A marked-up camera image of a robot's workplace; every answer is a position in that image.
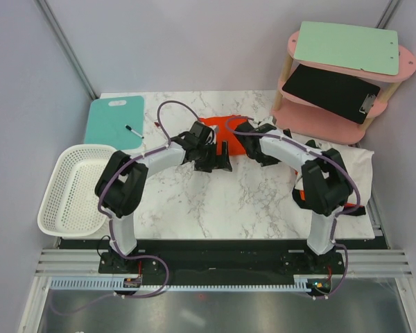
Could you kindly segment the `white cloth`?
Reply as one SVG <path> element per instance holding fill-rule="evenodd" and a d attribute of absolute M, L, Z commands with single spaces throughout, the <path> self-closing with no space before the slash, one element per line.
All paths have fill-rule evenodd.
<path fill-rule="evenodd" d="M 310 139 L 306 142 L 306 145 L 312 146 L 312 143 L 315 143 L 321 151 L 328 151 L 330 148 L 334 148 L 339 151 L 345 167 L 349 176 L 355 182 L 360 193 L 360 207 L 355 212 L 350 213 L 353 216 L 360 216 L 365 213 L 362 211 L 365 209 L 370 197 L 372 189 L 372 156 L 374 155 L 373 151 L 368 151 L 362 148 L 354 148 L 351 146 L 333 144 L 323 140 L 314 140 Z M 302 177 L 298 172 L 295 172 L 296 180 L 295 187 L 292 190 L 292 198 L 302 209 L 309 209 L 305 202 L 304 189 L 302 184 Z M 356 204 L 356 194 L 353 192 L 349 197 L 345 208 L 349 209 Z"/>

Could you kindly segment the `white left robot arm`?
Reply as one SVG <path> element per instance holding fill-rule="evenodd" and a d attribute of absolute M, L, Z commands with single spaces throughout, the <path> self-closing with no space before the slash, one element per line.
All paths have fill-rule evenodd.
<path fill-rule="evenodd" d="M 136 156 L 123 151 L 112 154 L 94 191 L 98 196 L 98 211 L 110 220 L 110 246 L 117 253 L 114 265 L 122 272 L 133 272 L 139 262 L 133 252 L 137 246 L 133 219 L 147 179 L 191 162 L 196 171 L 231 172 L 228 142 L 222 141 L 218 151 L 216 131 L 195 121 L 190 130 L 169 137 L 155 149 Z"/>

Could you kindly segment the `shirts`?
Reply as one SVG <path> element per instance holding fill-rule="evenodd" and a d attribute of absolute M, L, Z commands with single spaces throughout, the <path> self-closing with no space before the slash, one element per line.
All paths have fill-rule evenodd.
<path fill-rule="evenodd" d="M 355 203 L 345 201 L 344 194 L 347 194 L 347 192 L 339 189 L 292 190 L 293 200 L 300 208 L 311 210 L 319 215 L 330 216 L 337 208 L 343 208 L 341 213 L 350 216 L 362 216 L 366 214 L 364 206 L 356 206 Z"/>

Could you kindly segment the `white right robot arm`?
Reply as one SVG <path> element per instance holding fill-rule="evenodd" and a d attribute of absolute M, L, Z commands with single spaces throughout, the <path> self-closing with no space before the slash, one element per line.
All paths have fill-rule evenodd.
<path fill-rule="evenodd" d="M 269 123 L 253 127 L 245 121 L 227 129 L 241 143 L 246 155 L 262 166 L 282 162 L 300 174 L 303 196 L 300 207 L 311 210 L 311 228 L 304 255 L 305 268 L 319 273 L 329 264 L 327 253 L 336 246 L 337 218 L 351 214 L 361 205 L 361 195 L 349 176 L 340 153 L 331 148 L 301 144 Z"/>

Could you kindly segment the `orange t shirt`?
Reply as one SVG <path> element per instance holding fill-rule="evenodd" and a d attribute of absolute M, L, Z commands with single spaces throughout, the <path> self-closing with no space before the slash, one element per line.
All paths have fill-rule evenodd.
<path fill-rule="evenodd" d="M 222 153 L 222 142 L 226 141 L 228 143 L 228 155 L 245 155 L 245 149 L 242 147 L 241 143 L 234 136 L 232 132 L 226 129 L 225 124 L 228 122 L 228 126 L 235 130 L 237 126 L 246 122 L 245 119 L 237 119 L 236 115 L 224 116 L 224 117 L 209 117 L 201 118 L 201 122 L 206 126 L 218 126 L 218 132 L 216 134 L 216 154 L 220 155 Z"/>

